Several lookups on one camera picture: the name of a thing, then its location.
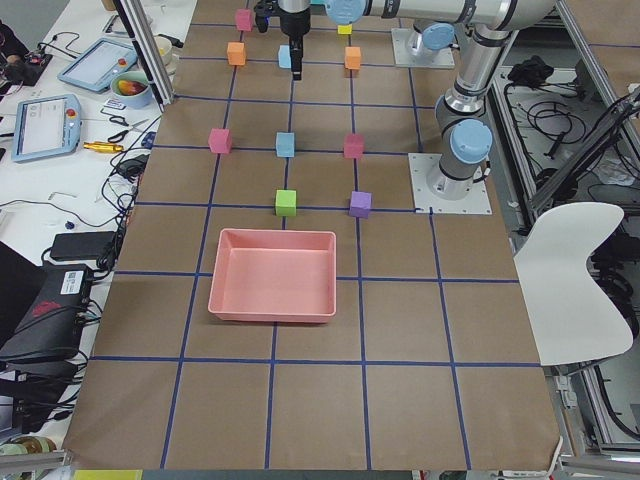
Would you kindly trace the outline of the pink block middle left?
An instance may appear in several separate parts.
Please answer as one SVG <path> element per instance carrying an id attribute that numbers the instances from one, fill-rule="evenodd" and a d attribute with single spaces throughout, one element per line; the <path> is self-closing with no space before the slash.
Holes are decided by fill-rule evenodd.
<path id="1" fill-rule="evenodd" d="M 232 135 L 229 129 L 212 128 L 208 137 L 208 146 L 212 153 L 228 154 L 232 149 Z"/>

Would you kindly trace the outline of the black computer box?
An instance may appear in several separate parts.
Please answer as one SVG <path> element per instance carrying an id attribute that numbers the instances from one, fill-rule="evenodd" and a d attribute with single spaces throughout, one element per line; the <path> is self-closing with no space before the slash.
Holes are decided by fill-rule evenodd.
<path id="1" fill-rule="evenodd" d="M 1 360 L 33 364 L 77 355 L 93 275 L 88 266 L 37 267 L 1 280 Z"/>

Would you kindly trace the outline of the light blue block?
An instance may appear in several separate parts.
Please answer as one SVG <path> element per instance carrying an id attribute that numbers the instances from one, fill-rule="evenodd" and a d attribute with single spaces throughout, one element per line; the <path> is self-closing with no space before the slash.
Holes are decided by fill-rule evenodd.
<path id="1" fill-rule="evenodd" d="M 291 53 L 288 45 L 280 45 L 278 50 L 278 66 L 281 69 L 291 69 Z"/>
<path id="2" fill-rule="evenodd" d="M 276 155 L 281 158 L 295 156 L 295 134 L 293 132 L 277 132 L 275 141 Z"/>

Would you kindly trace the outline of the far blue teach pendant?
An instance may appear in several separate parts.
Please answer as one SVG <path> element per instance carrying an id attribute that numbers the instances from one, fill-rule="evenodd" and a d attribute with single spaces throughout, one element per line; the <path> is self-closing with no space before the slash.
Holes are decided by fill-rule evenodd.
<path id="1" fill-rule="evenodd" d="M 133 67 L 137 58 L 133 46 L 101 38 L 61 70 L 57 79 L 91 92 L 102 92 L 117 75 Z"/>

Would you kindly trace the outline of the pink block middle right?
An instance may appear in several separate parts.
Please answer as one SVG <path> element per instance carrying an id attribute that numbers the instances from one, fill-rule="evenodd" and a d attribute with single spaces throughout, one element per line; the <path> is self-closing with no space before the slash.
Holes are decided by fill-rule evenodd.
<path id="1" fill-rule="evenodd" d="M 364 154 L 364 137 L 357 133 L 349 133 L 343 142 L 343 156 L 349 159 L 360 159 Z"/>

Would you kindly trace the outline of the blue bowl with contents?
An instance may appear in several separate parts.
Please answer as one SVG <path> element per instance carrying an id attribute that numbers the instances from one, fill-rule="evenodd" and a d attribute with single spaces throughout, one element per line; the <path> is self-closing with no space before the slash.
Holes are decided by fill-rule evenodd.
<path id="1" fill-rule="evenodd" d="M 152 91 L 142 71 L 127 71 L 111 82 L 114 97 L 128 108 L 141 109 L 152 100 Z"/>

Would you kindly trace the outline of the white cup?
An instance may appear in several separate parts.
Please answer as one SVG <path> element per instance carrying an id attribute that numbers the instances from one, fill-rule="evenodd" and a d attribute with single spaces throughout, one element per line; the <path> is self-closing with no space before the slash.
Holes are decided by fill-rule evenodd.
<path id="1" fill-rule="evenodd" d="M 173 45 L 171 41 L 160 35 L 156 35 L 154 41 L 165 70 L 169 75 L 173 75 L 176 70 L 176 64 L 174 62 Z"/>

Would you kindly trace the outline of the orange block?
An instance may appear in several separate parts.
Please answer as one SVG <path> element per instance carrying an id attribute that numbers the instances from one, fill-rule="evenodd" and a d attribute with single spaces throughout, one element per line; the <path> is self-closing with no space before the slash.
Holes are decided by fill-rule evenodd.
<path id="1" fill-rule="evenodd" d="M 344 50 L 344 66 L 347 70 L 358 71 L 361 69 L 362 51 L 358 46 L 347 46 Z"/>
<path id="2" fill-rule="evenodd" d="M 231 66 L 244 66 L 247 61 L 247 52 L 244 42 L 229 42 L 227 44 L 227 61 Z"/>

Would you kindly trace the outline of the orange block right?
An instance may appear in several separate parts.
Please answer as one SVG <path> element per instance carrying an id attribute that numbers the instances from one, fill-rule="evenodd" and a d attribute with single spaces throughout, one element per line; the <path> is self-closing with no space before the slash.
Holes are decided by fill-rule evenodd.
<path id="1" fill-rule="evenodd" d="M 362 51 L 358 46 L 347 46 L 344 50 L 344 66 L 347 70 L 358 71 L 361 69 Z"/>

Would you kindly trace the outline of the orange block left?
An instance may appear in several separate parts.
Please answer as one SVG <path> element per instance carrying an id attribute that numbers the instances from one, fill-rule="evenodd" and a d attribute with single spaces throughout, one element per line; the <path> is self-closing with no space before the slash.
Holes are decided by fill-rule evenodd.
<path id="1" fill-rule="evenodd" d="M 227 44 L 227 61 L 231 66 L 244 66 L 247 61 L 247 52 L 244 42 L 229 42 Z"/>

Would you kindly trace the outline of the black scissors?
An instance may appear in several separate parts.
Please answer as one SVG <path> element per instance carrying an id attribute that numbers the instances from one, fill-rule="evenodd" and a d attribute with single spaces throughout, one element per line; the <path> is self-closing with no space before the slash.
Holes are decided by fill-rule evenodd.
<path id="1" fill-rule="evenodd" d="M 120 132 L 110 136 L 107 141 L 109 143 L 114 143 L 114 144 L 118 144 L 120 142 L 122 142 L 124 140 L 124 138 L 132 131 L 139 131 L 139 127 L 142 126 L 145 122 L 147 122 L 147 119 L 143 119 L 140 120 L 138 122 L 135 122 L 131 125 L 126 125 L 125 128 L 123 130 L 121 130 Z"/>

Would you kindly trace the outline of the gold metal cylinder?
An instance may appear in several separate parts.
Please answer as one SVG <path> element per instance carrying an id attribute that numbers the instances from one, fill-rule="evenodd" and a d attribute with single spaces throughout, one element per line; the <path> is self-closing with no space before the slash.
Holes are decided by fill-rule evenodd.
<path id="1" fill-rule="evenodd" d="M 111 142 L 84 142 L 83 148 L 98 153 L 115 154 L 122 152 L 124 146 Z"/>

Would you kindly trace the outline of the pink plastic tray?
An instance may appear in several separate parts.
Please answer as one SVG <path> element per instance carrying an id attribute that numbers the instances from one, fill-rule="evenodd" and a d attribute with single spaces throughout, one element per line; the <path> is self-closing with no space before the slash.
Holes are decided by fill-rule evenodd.
<path id="1" fill-rule="evenodd" d="M 326 323 L 337 310 L 331 231 L 225 228 L 208 310 L 225 321 Z"/>

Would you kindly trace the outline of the near blue teach pendant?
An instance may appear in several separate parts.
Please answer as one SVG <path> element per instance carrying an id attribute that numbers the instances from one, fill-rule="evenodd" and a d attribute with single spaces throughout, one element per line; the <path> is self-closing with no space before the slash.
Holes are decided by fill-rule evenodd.
<path id="1" fill-rule="evenodd" d="M 81 125 L 81 105 L 73 94 L 22 101 L 17 106 L 11 158 L 24 163 L 73 153 Z"/>

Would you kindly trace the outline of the black power brick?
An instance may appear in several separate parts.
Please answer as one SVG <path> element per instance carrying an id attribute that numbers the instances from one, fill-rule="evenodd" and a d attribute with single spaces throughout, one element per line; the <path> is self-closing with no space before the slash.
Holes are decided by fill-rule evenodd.
<path id="1" fill-rule="evenodd" d="M 97 260 L 114 238 L 114 231 L 60 233 L 55 236 L 49 255 L 56 261 Z"/>

